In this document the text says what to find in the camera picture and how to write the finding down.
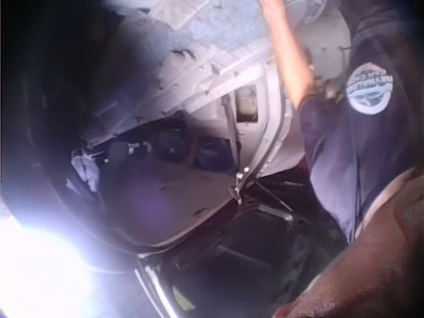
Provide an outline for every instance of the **man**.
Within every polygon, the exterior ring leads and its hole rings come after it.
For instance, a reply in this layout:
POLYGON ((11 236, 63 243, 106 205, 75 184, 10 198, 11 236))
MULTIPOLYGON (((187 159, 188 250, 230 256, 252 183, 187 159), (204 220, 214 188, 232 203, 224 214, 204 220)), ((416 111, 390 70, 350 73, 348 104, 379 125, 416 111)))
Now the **man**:
POLYGON ((395 1, 338 4, 352 50, 344 97, 335 103, 317 93, 284 2, 262 0, 315 193, 351 243, 276 317, 405 316, 421 301, 424 282, 418 28, 395 1))

